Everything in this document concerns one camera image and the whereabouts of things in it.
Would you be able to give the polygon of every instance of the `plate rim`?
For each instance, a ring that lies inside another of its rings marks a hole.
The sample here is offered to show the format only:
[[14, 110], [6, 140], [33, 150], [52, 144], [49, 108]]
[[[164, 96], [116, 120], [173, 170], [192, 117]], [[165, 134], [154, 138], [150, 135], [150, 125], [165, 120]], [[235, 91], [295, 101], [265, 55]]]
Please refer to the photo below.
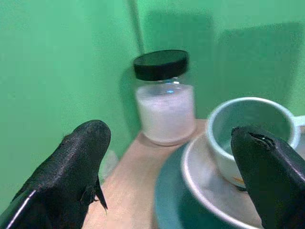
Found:
[[186, 186], [190, 190], [190, 192], [195, 196], [195, 198], [210, 212], [212, 212], [214, 215], [216, 215], [219, 219], [229, 223], [232, 226], [238, 227], [240, 229], [261, 229], [257, 228], [255, 226], [251, 226], [247, 223], [244, 223], [240, 220], [237, 220], [233, 218], [232, 216], [224, 213], [220, 209], [216, 208], [207, 198], [202, 196], [198, 189], [196, 188], [196, 184], [193, 182], [192, 177], [189, 172], [189, 166], [188, 166], [188, 158], [191, 153], [191, 149], [193, 148], [194, 144], [200, 139], [200, 138], [206, 138], [206, 134], [202, 133], [201, 135], [197, 136], [195, 139], [193, 139], [191, 142], [187, 144], [187, 146], [183, 150], [183, 155], [181, 159], [181, 171], [182, 171], [182, 177], [184, 179], [184, 182], [186, 183]]

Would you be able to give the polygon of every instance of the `jar lid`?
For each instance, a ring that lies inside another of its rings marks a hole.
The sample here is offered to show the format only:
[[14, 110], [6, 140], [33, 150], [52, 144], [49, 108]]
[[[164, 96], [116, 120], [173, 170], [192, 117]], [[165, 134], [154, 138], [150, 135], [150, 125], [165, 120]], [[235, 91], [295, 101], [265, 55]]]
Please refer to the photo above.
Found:
[[136, 78], [145, 81], [167, 80], [186, 72], [188, 53], [182, 50], [150, 52], [133, 61]]

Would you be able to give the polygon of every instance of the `green backdrop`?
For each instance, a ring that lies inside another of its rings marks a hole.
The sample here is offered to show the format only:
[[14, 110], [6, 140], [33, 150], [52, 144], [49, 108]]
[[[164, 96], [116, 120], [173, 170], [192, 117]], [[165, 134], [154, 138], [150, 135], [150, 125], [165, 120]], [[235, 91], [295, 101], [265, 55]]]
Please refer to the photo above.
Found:
[[90, 119], [119, 157], [140, 129], [134, 57], [190, 53], [196, 116], [260, 96], [305, 114], [305, 3], [10, 0], [0, 3], [0, 212], [61, 138]]

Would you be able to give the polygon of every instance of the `wooden table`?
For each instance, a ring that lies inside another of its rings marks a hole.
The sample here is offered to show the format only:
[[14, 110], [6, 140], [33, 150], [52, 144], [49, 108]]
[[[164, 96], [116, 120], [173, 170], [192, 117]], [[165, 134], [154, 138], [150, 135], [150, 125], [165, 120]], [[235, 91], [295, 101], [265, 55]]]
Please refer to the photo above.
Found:
[[[197, 120], [191, 138], [201, 134], [205, 124], [205, 120]], [[102, 185], [107, 215], [99, 202], [93, 202], [83, 228], [158, 229], [154, 216], [155, 182], [166, 159], [180, 146], [158, 146], [140, 133]]]

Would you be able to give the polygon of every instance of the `white saucer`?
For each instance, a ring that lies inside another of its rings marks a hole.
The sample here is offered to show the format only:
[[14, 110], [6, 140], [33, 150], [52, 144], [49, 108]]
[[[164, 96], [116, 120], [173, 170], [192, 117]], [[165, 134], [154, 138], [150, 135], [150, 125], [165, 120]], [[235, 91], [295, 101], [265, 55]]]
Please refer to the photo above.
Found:
[[218, 172], [205, 135], [188, 144], [181, 166], [187, 187], [210, 212], [237, 228], [263, 228], [247, 192], [239, 191]]

